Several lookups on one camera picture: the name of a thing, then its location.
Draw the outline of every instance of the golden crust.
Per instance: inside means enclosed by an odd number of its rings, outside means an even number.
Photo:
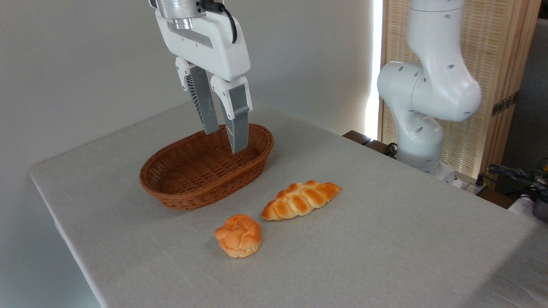
[[[215,230],[215,238],[229,256],[244,258],[261,247],[261,226],[247,215],[236,214]]]
[[[293,183],[268,203],[261,216],[266,220],[304,216],[327,204],[340,190],[339,186],[331,182],[318,183],[310,180],[304,184]]]

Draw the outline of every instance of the braided bread roll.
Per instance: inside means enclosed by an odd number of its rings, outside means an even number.
[[[261,247],[261,226],[251,217],[236,214],[215,230],[221,248],[233,258],[245,258]]]
[[[304,216],[331,201],[340,190],[331,182],[324,184],[311,180],[304,184],[293,183],[268,203],[262,211],[262,217],[266,220],[282,220]]]

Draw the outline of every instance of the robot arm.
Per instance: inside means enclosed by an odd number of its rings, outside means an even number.
[[[212,0],[150,0],[184,91],[189,91],[207,134],[219,129],[206,71],[221,101],[232,152],[247,147],[253,109],[245,74],[250,62],[236,19]]]
[[[462,122],[481,103],[460,51],[463,6],[464,0],[410,0],[407,43],[422,65],[390,62],[377,82],[396,122],[397,159],[448,182],[454,169],[439,161],[443,129],[433,117]]]

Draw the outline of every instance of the electrical cable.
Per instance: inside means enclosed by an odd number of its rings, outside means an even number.
[[[236,43],[236,39],[238,38],[238,32],[236,30],[236,22],[234,21],[234,17],[232,17],[232,14],[230,14],[229,10],[225,8],[225,5],[220,2],[215,2],[213,0],[202,0],[201,2],[198,2],[198,3],[206,11],[226,14],[226,16],[229,18],[230,28],[232,29],[232,44]]]
[[[232,14],[230,14],[229,10],[227,10],[224,6],[221,8],[221,10],[226,14],[226,16],[229,17],[230,27],[232,28],[232,44],[234,44],[236,43],[236,39],[238,38],[238,32],[236,31],[236,23],[234,22],[234,18],[232,17]]]
[[[392,155],[396,156],[398,144],[395,142],[391,142],[386,146],[386,149],[384,150],[384,155]]]

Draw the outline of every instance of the wicker basket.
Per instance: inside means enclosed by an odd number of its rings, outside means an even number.
[[[268,129],[250,124],[248,147],[234,155],[221,125],[213,134],[201,131],[159,150],[141,168],[139,179],[167,207],[208,206],[255,180],[273,145]]]

